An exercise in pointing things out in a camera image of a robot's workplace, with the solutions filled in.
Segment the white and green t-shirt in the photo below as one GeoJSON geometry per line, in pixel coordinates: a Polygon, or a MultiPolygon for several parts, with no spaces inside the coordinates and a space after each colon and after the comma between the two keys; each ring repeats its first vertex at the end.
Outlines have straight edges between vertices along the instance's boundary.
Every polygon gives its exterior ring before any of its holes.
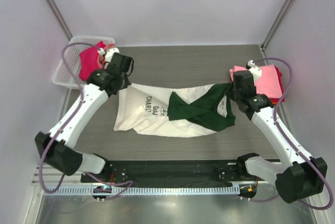
{"type": "Polygon", "coordinates": [[[211,135],[235,124],[227,83],[163,88],[133,83],[119,92],[115,131],[191,138],[211,135]]]}

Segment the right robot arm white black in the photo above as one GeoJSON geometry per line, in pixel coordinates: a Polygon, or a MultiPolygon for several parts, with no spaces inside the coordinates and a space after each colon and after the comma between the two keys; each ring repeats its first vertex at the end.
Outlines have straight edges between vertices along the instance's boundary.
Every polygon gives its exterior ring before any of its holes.
{"type": "Polygon", "coordinates": [[[280,164],[275,164],[256,153],[242,155],[237,159],[237,176],[242,180],[256,176],[267,181],[286,203],[320,194],[326,185],[325,160],[313,158],[283,124],[268,97],[257,94],[254,74],[250,70],[235,72],[227,96],[262,131],[280,160],[280,164]]]}

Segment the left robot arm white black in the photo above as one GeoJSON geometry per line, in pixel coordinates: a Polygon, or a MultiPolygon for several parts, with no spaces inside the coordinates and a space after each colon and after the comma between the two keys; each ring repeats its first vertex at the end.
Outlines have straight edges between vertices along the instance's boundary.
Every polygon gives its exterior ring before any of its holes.
{"type": "Polygon", "coordinates": [[[70,176],[89,172],[101,182],[111,177],[105,158],[75,151],[77,140],[96,111],[112,95],[130,85],[134,60],[118,52],[111,53],[105,69],[93,71],[81,87],[81,94],[64,117],[48,133],[39,132],[35,143],[41,163],[70,176]]]}

